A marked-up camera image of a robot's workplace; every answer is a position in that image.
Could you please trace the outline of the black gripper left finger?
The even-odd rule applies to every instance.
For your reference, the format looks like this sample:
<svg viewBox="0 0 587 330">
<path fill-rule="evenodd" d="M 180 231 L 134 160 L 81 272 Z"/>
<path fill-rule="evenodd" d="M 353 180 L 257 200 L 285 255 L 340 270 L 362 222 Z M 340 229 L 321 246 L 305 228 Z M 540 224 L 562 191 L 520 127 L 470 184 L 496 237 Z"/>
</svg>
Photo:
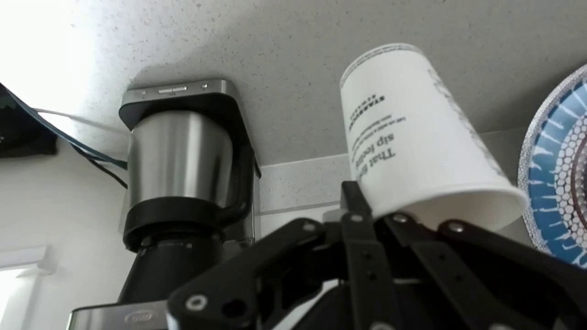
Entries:
<svg viewBox="0 0 587 330">
<path fill-rule="evenodd" d="M 340 220 L 296 218 L 177 290 L 171 330 L 270 330 L 305 303 L 314 306 L 301 330 L 397 330 L 397 288 L 371 207 L 355 182 L 342 196 Z"/>
</svg>

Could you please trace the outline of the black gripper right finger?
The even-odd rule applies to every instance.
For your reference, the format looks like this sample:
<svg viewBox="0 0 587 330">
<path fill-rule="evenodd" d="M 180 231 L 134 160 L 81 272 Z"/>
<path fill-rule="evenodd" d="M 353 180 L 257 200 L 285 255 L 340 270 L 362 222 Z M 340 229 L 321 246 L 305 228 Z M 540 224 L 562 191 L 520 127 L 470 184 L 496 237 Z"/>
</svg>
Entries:
<svg viewBox="0 0 587 330">
<path fill-rule="evenodd" d="M 465 220 L 384 218 L 400 250 L 470 330 L 587 330 L 587 272 Z"/>
</svg>

